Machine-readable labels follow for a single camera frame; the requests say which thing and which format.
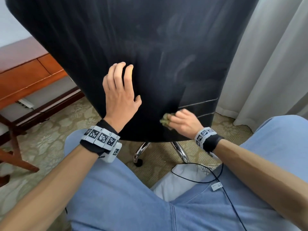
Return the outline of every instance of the forearm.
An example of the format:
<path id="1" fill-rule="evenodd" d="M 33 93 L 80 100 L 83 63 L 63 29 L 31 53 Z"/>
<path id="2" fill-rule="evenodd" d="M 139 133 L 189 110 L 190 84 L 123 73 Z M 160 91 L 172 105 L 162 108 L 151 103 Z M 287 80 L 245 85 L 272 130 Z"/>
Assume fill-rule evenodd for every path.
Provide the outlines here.
<path id="1" fill-rule="evenodd" d="M 46 230 L 78 190 L 98 155 L 79 145 L 6 215 L 0 230 Z"/>
<path id="2" fill-rule="evenodd" d="M 214 153 L 255 194 L 302 230 L 308 230 L 308 184 L 227 140 Z"/>

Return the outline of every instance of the left hand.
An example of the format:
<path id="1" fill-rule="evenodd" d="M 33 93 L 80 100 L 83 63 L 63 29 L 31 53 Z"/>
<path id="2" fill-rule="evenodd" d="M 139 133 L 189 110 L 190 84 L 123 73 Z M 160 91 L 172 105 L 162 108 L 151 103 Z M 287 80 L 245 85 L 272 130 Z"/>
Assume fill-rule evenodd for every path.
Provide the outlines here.
<path id="1" fill-rule="evenodd" d="M 106 116 L 103 119 L 117 132 L 123 129 L 141 105 L 140 95 L 134 101 L 133 65 L 126 67 L 123 85 L 122 71 L 125 65 L 125 62 L 113 64 L 103 79 L 106 94 Z"/>

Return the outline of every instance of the desk drawer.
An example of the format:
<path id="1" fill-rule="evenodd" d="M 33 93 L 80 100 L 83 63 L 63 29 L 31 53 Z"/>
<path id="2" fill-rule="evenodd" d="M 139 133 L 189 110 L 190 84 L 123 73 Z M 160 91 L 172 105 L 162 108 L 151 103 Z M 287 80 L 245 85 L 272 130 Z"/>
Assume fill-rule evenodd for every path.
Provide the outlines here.
<path id="1" fill-rule="evenodd" d="M 27 62 L 0 74 L 0 100 L 50 76 L 38 60 Z"/>
<path id="2" fill-rule="evenodd" d="M 50 74 L 55 74 L 63 70 L 59 63 L 50 54 L 42 56 L 38 58 L 38 60 Z"/>

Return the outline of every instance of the white curtain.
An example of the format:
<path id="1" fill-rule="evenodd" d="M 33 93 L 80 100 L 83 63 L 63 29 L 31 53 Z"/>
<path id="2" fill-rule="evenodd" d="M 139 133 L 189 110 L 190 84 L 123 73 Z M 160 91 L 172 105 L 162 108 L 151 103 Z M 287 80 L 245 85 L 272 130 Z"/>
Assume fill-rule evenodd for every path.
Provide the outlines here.
<path id="1" fill-rule="evenodd" d="M 255 131 L 273 116 L 308 119 L 308 0 L 260 0 L 216 112 Z"/>

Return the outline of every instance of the finger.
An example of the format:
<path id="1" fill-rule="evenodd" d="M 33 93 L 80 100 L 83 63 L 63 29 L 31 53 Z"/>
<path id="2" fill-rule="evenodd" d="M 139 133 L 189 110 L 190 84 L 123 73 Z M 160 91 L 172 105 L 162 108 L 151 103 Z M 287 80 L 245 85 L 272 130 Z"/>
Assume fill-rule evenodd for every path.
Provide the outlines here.
<path id="1" fill-rule="evenodd" d="M 135 104 L 137 105 L 137 107 L 139 108 L 140 105 L 142 104 L 142 100 L 141 100 L 141 97 L 140 95 L 138 95 L 135 99 Z"/>
<path id="2" fill-rule="evenodd" d="M 104 88 L 105 93 L 108 93 L 110 90 L 108 86 L 107 75 L 104 76 L 104 79 L 103 79 L 103 88 Z"/>
<path id="3" fill-rule="evenodd" d="M 174 122 L 174 123 L 177 123 L 177 124 L 184 124 L 185 123 L 184 119 L 178 118 L 178 117 L 173 116 L 173 115 L 168 115 L 168 119 L 171 122 Z"/>
<path id="4" fill-rule="evenodd" d="M 194 115 L 192 112 L 188 111 L 187 109 L 181 109 L 181 112 L 186 115 Z"/>
<path id="5" fill-rule="evenodd" d="M 108 86 L 109 86 L 110 90 L 115 90 L 115 88 L 116 88 L 115 81 L 114 81 L 114 78 L 113 78 L 113 74 L 115 72 L 116 65 L 117 65 L 117 63 L 110 66 L 108 74 L 107 74 L 107 81 L 108 81 Z"/>
<path id="6" fill-rule="evenodd" d="M 125 91 L 128 93 L 134 93 L 133 89 L 133 82 L 132 82 L 132 72 L 133 72 L 133 65 L 129 65 L 125 69 L 125 74 L 124 74 L 124 88 Z"/>
<path id="7" fill-rule="evenodd" d="M 187 118 L 187 115 L 181 111 L 178 111 L 175 113 L 175 116 L 177 116 L 178 118 L 181 118 L 181 119 L 186 119 Z"/>
<path id="8" fill-rule="evenodd" d="M 170 122 L 168 126 L 170 126 L 171 128 L 174 128 L 175 130 L 179 130 L 181 128 L 181 124 L 177 124 L 174 122 Z"/>
<path id="9" fill-rule="evenodd" d="M 117 66 L 115 67 L 116 69 L 115 69 L 113 78 L 115 81 L 116 88 L 118 90 L 124 89 L 123 81 L 122 81 L 122 71 L 125 65 L 126 65 L 125 62 L 121 62 L 121 63 L 118 63 Z"/>

